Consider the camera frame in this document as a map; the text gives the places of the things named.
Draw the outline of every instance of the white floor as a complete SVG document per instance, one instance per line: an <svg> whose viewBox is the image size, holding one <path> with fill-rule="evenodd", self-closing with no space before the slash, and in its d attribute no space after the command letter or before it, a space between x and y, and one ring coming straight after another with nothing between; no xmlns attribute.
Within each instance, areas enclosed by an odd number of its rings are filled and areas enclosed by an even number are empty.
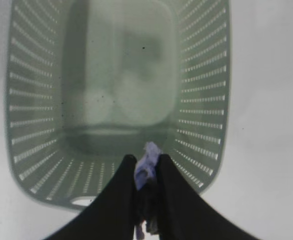
<svg viewBox="0 0 293 240"><path fill-rule="evenodd" d="M29 199L9 172L2 95L9 6L0 0L0 240L38 240L77 213ZM293 240L293 0L232 0L231 12L227 140L203 198L263 240Z"/></svg>

